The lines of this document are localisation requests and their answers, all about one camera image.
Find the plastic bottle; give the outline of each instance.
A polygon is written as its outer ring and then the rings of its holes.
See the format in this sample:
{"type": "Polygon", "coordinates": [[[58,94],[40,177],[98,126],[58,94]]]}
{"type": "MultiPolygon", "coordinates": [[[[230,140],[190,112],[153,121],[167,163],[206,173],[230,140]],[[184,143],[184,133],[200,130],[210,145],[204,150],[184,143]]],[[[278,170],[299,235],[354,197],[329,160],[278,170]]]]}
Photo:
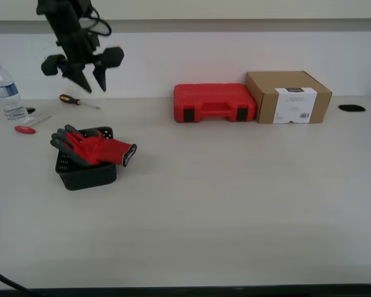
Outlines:
{"type": "Polygon", "coordinates": [[[18,89],[11,75],[0,65],[0,102],[4,108],[4,114],[13,126],[23,125],[30,118],[22,101],[18,89]]]}

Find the glove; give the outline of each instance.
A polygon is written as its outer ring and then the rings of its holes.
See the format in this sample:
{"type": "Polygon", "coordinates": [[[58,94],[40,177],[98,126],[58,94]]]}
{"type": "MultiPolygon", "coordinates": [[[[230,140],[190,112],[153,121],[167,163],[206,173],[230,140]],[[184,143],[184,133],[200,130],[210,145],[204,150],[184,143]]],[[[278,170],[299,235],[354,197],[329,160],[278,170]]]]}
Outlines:
{"type": "Polygon", "coordinates": [[[87,130],[84,136],[70,125],[52,134],[51,145],[84,167],[102,163],[115,163],[126,167],[137,150],[135,144],[105,139],[97,129],[87,130]]]}

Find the screwdriver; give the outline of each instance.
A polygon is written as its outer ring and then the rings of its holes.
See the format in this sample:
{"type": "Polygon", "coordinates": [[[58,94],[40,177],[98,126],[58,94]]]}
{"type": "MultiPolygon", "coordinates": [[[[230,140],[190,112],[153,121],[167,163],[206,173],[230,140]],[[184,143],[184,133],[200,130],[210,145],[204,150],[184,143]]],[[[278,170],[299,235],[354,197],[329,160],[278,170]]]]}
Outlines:
{"type": "MultiPolygon", "coordinates": [[[[65,94],[62,94],[59,96],[59,99],[64,102],[64,103],[67,103],[67,104],[74,104],[74,105],[81,105],[81,100],[80,99],[75,99],[69,95],[65,95],[65,94]]],[[[95,106],[95,105],[91,105],[91,104],[88,104],[88,103],[82,103],[83,105],[87,105],[91,108],[94,108],[96,110],[100,110],[100,107],[99,106],[95,106]]]]}
{"type": "Polygon", "coordinates": [[[47,116],[46,118],[43,118],[43,119],[39,120],[38,122],[35,122],[33,125],[31,125],[29,127],[26,127],[26,126],[16,126],[14,129],[15,129],[15,131],[17,131],[19,133],[23,133],[23,134],[34,134],[34,133],[36,133],[36,130],[34,130],[32,127],[34,125],[37,125],[37,124],[39,124],[41,122],[46,121],[50,117],[51,116],[47,116]]]}

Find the brown box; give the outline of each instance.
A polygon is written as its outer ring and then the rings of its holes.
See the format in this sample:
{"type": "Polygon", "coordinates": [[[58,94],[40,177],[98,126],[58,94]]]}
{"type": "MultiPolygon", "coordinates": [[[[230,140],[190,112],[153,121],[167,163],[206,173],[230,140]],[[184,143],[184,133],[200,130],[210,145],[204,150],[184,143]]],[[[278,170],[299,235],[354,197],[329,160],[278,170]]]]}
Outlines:
{"type": "Polygon", "coordinates": [[[305,71],[248,72],[245,84],[260,124],[321,123],[333,94],[305,71]]]}

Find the red toolbox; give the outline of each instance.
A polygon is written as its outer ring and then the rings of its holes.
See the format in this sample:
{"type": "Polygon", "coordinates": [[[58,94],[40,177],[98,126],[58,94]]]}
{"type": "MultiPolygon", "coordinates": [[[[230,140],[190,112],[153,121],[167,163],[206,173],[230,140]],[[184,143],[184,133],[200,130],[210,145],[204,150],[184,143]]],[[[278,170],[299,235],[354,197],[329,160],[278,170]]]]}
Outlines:
{"type": "Polygon", "coordinates": [[[252,121],[257,106],[243,84],[177,85],[174,119],[200,122],[204,117],[224,117],[231,122],[252,121]]]}

